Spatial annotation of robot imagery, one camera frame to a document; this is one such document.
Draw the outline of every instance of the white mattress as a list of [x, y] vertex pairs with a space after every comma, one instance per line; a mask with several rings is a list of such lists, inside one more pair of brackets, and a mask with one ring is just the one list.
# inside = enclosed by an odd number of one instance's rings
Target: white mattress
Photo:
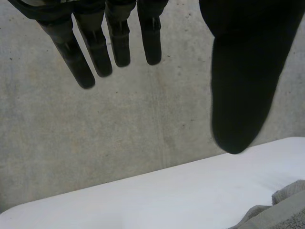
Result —
[[225, 229], [305, 179], [304, 164], [305, 138], [286, 138], [19, 205], [0, 229]]

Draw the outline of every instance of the gray blanket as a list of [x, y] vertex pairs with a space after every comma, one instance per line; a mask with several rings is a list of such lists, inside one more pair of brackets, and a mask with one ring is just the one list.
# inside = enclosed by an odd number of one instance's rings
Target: gray blanket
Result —
[[229, 229], [305, 229], [305, 181], [298, 180], [272, 195], [273, 206], [254, 206]]

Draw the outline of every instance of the concrete floor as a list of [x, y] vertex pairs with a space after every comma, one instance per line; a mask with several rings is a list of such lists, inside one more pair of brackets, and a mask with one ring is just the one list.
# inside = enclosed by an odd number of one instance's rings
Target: concrete floor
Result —
[[[113, 65], [112, 76], [96, 77], [88, 91], [35, 21], [6, 0], [0, 6], [0, 211], [223, 153], [210, 132], [213, 37], [197, 0], [166, 7], [163, 60], [154, 67], [134, 10], [132, 63]], [[305, 20], [253, 145], [305, 136], [304, 37]]]

